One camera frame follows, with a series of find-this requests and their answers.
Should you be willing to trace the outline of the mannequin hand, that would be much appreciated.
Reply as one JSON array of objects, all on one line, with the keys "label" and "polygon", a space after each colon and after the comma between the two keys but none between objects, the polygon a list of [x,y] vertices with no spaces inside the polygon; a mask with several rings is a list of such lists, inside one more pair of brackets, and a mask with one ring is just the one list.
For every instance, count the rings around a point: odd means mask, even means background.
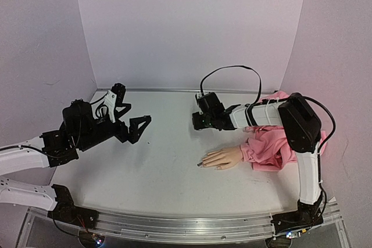
[{"label": "mannequin hand", "polygon": [[243,154],[239,146],[222,148],[206,154],[197,164],[198,167],[214,167],[217,170],[226,170],[235,167],[243,161]]}]

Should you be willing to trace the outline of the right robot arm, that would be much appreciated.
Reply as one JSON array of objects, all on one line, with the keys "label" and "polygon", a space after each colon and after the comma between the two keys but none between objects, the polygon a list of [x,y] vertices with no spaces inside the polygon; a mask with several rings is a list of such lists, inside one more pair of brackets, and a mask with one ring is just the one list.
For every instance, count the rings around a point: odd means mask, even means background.
[{"label": "right robot arm", "polygon": [[299,93],[278,92],[246,105],[225,107],[214,92],[195,97],[199,111],[192,114],[195,130],[219,131],[239,129],[249,133],[245,143],[209,152],[202,167],[219,170],[244,161],[253,169],[279,171],[291,162],[299,170],[299,215],[318,215],[323,198],[319,157],[326,136],[321,121],[307,99]]}]

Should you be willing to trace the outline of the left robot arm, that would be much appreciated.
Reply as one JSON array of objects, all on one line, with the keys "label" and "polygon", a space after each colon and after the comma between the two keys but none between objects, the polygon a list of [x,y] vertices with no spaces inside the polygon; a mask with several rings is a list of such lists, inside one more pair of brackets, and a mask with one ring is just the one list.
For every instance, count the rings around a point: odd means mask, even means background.
[{"label": "left robot arm", "polygon": [[63,122],[58,130],[42,133],[31,140],[1,148],[1,203],[18,204],[54,211],[64,222],[78,218],[78,209],[58,193],[57,185],[37,186],[8,179],[6,175],[33,169],[53,168],[77,160],[81,152],[116,138],[121,143],[135,144],[151,123],[151,116],[130,119],[129,125],[120,117],[130,109],[121,104],[121,111],[109,111],[94,118],[92,106],[75,100],[62,111]]}]

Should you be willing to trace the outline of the pink hoodie cloth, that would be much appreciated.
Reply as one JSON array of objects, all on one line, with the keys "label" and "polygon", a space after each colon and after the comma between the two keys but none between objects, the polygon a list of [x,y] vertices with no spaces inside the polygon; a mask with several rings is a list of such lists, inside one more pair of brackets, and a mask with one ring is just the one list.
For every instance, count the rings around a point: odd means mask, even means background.
[{"label": "pink hoodie cloth", "polygon": [[246,132],[253,136],[239,145],[243,154],[243,161],[250,162],[252,169],[257,171],[280,171],[287,163],[296,162],[295,152],[287,141],[302,136],[299,127],[287,124],[282,126],[248,126]]}]

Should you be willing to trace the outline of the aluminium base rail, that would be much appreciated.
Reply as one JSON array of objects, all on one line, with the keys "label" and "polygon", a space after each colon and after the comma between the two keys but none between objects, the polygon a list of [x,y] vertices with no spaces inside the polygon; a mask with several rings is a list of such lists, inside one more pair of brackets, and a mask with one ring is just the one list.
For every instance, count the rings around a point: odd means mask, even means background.
[{"label": "aluminium base rail", "polygon": [[84,221],[68,221],[52,217],[43,209],[30,207],[24,218],[17,240],[17,247],[25,247],[31,237],[31,230],[37,218],[57,225],[128,240],[153,243],[212,245],[222,243],[244,243],[259,239],[278,240],[300,239],[311,235],[323,241],[321,228],[335,225],[336,236],[341,247],[350,247],[350,240],[338,204],[331,199],[322,204],[319,216],[309,225],[290,221],[293,213],[265,213],[222,217],[177,217],[145,216],[138,214],[114,213],[83,208]]}]

